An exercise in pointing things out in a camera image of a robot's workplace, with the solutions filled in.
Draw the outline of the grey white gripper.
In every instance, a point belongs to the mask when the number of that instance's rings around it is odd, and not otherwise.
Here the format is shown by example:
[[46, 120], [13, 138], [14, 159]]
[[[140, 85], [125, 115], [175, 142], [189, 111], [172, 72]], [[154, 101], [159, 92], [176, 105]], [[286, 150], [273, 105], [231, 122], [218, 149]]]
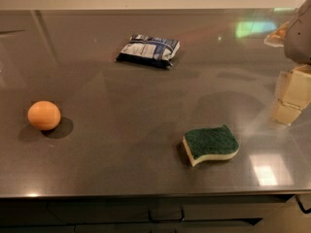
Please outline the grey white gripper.
[[275, 87], [271, 118], [291, 125], [311, 103], [311, 0], [305, 0], [291, 20], [268, 34], [263, 42], [273, 48], [284, 47], [287, 58], [302, 64], [282, 71]]

